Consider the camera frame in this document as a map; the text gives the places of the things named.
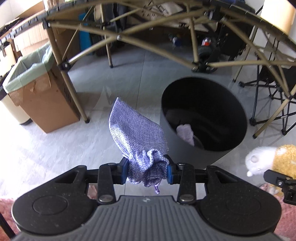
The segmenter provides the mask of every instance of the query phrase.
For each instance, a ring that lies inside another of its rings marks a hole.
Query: floor seam
[[[145,54],[144,54],[143,65],[142,65],[142,70],[141,70],[140,83],[139,83],[137,102],[136,102],[136,108],[135,108],[136,110],[137,110],[137,105],[138,105],[138,99],[139,99],[139,93],[140,93],[140,86],[141,86],[141,80],[142,80],[142,74],[143,74],[143,67],[144,67],[144,63],[145,63],[145,57],[146,57],[146,51],[145,51]]]

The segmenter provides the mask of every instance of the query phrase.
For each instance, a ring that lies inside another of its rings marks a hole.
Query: gray floor
[[[192,59],[189,49],[172,49],[175,54]],[[109,132],[108,119],[116,97],[120,97],[141,114],[159,123],[160,99],[165,87],[174,80],[185,76],[202,76],[227,87],[241,101],[247,117],[252,114],[255,89],[241,88],[232,83],[236,67],[220,68],[214,74],[193,74],[177,63],[148,51],[126,45],[113,54],[114,68],[110,69],[106,57],[86,56],[75,64],[69,75],[82,100],[91,122],[83,120],[50,134],[45,134],[35,124],[26,127],[17,125],[11,117],[0,109],[2,136],[0,144],[0,196],[16,198],[34,187],[77,165],[98,168],[108,162],[119,162],[121,153]],[[255,79],[256,69],[244,67],[239,80]],[[266,90],[260,90],[258,119],[265,119],[279,106],[278,101],[270,101]],[[248,127],[243,142],[218,160],[215,165],[247,180],[255,185],[263,183],[262,177],[247,177],[244,165],[246,154],[257,146],[280,146],[295,143],[296,128],[287,136],[280,133],[281,122],[274,122],[257,139],[252,135],[258,127]],[[126,183],[116,185],[119,195],[155,195],[154,188]],[[178,185],[168,185],[162,181],[162,195],[177,195]],[[202,185],[197,186],[199,198],[204,196]]]

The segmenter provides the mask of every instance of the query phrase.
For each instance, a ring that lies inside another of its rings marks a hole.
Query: black trash can
[[[190,124],[194,146],[176,134]],[[237,98],[220,84],[196,77],[171,83],[161,99],[160,125],[175,163],[204,169],[238,146],[247,132],[247,118]]]

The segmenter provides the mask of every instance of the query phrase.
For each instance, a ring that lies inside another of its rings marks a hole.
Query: plush toy
[[[265,171],[273,171],[296,179],[296,146],[284,145],[276,147],[257,147],[246,156],[247,176],[263,175]],[[281,189],[269,185],[268,192],[277,194]]]

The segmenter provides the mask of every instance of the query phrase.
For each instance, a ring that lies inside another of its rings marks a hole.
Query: metal screw
[[[102,196],[100,196],[100,198],[99,198],[99,201],[100,202],[111,202],[113,200],[113,197],[111,196],[111,195],[109,195],[109,194],[107,194],[107,195],[102,195]]]
[[[191,194],[183,194],[180,196],[182,202],[191,202],[194,200],[194,196]]]

